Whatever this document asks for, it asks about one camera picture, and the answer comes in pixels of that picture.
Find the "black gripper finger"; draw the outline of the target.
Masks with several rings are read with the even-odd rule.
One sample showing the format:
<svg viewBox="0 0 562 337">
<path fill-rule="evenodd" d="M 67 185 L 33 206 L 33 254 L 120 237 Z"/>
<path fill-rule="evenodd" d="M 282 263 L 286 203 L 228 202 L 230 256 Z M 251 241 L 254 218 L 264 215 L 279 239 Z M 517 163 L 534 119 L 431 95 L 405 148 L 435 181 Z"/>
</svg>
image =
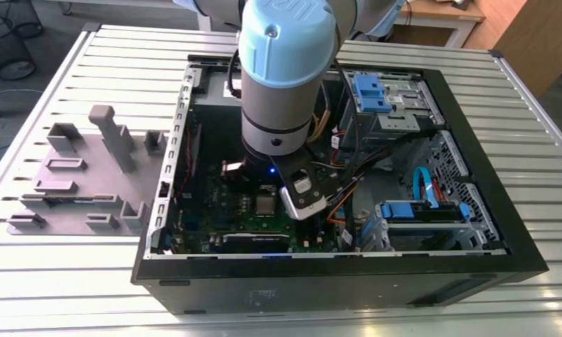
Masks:
<svg viewBox="0 0 562 337">
<path fill-rule="evenodd" d="M 242 161 L 230 162 L 224 160 L 222 162 L 220 178 L 223 180 L 235 179 L 238 176 L 243 175 L 243 170 L 244 170 L 244 163 Z"/>
</svg>

